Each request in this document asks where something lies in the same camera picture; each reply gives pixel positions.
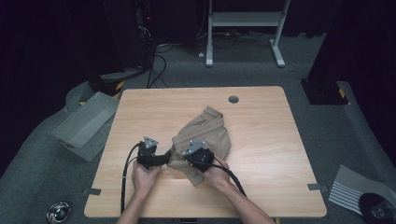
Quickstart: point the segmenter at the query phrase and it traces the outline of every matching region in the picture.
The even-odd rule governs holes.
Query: hand
[[[230,169],[228,163],[218,157],[215,156],[213,160],[213,164],[221,166],[223,165],[225,168]],[[230,176],[221,170],[218,167],[210,167],[203,173],[206,182],[215,187],[216,189],[221,189],[227,185],[230,185]]]
[[[155,167],[153,170],[146,170],[146,168],[134,161],[134,172],[132,173],[132,180],[134,182],[134,193],[148,193],[157,180],[157,175],[161,171],[161,166]]]

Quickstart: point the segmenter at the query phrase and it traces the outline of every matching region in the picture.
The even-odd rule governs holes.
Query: gray box
[[[52,135],[86,161],[92,161],[105,147],[120,100],[97,92],[65,120]]]

